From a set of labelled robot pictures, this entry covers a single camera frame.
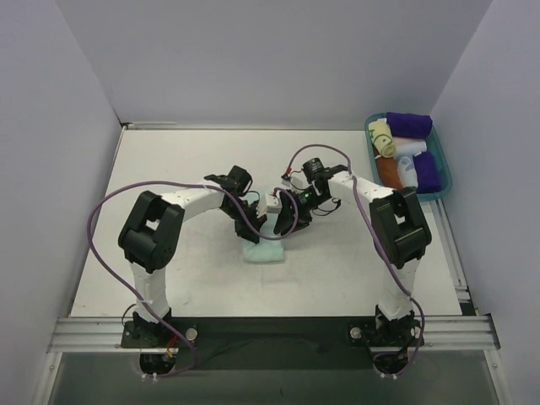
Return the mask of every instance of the white table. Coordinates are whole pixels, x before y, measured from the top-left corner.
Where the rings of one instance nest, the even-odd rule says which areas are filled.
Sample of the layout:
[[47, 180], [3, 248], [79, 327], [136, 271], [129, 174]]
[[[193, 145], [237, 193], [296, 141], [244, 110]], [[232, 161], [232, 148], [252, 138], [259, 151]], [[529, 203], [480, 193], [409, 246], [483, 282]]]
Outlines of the white table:
[[[292, 153], [308, 143], [326, 143], [349, 154], [354, 172], [371, 179], [361, 131], [126, 130], [108, 192], [146, 180], [197, 182], [226, 174], [232, 165], [247, 169], [252, 190], [280, 184]], [[299, 169], [318, 156], [326, 166], [343, 163], [332, 151], [312, 148], [296, 160]], [[154, 192], [170, 187], [150, 187]], [[132, 275], [117, 237], [137, 195], [131, 190], [101, 210], [95, 243], [124, 278]], [[460, 315], [451, 270], [431, 206], [423, 210], [433, 241], [418, 269], [414, 295], [426, 315]], [[250, 264], [242, 260], [233, 222], [220, 211], [184, 223], [175, 258], [167, 268], [167, 295], [174, 316], [370, 316], [385, 271], [355, 206], [315, 217], [312, 225], [284, 242], [286, 260]], [[134, 302], [90, 253], [71, 316], [119, 316]]]

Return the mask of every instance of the white towel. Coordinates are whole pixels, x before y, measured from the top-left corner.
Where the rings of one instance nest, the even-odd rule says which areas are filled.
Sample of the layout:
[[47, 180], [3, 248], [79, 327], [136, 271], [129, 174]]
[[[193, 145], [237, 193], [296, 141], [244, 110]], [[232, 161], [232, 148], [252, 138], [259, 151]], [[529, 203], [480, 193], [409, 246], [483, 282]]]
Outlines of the white towel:
[[419, 188], [419, 179], [414, 169], [412, 156], [400, 156], [397, 159], [397, 175], [404, 187]]
[[393, 137], [396, 144], [396, 159], [399, 156], [416, 156], [428, 150], [428, 145], [421, 139]]

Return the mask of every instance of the blue cloth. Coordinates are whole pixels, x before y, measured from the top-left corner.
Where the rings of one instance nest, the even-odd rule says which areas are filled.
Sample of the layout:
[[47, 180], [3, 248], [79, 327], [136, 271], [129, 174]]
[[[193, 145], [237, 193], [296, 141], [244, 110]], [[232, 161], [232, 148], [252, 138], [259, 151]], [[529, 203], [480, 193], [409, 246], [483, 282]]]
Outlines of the blue cloth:
[[418, 177], [417, 193], [439, 192], [442, 189], [435, 158], [430, 152], [423, 152], [413, 157], [414, 169]]
[[[249, 203], [257, 200], [256, 193], [249, 193], [246, 196]], [[267, 222], [261, 227], [261, 233], [266, 236], [277, 236], [273, 233], [273, 227], [278, 220], [276, 213], [267, 214]], [[283, 262], [285, 260], [284, 246], [281, 240], [266, 240], [261, 238], [255, 244], [248, 240], [242, 240], [244, 260], [254, 263]]]
[[433, 121], [430, 116], [387, 112], [386, 123], [393, 137], [426, 139], [431, 132]]

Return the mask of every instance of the gray wall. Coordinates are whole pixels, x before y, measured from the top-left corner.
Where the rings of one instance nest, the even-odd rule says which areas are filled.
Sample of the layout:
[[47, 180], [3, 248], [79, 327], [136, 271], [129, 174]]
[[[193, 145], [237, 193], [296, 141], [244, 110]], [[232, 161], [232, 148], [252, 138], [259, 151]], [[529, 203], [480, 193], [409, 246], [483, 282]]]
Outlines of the gray wall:
[[491, 0], [57, 0], [123, 122], [428, 113]]
[[445, 200], [472, 297], [491, 311], [516, 403], [540, 397], [540, 2], [494, 0], [437, 102]]
[[120, 126], [52, 0], [0, 2], [0, 395], [25, 404]]

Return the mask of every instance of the yellow towel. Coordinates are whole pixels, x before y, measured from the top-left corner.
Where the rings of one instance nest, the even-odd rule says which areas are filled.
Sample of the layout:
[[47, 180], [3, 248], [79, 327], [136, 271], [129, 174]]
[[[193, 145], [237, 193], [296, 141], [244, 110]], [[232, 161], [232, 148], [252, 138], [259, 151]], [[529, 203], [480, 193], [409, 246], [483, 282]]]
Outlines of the yellow towel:
[[396, 154], [396, 144], [392, 138], [390, 127], [384, 121], [374, 121], [368, 126], [371, 142], [383, 158], [391, 158]]

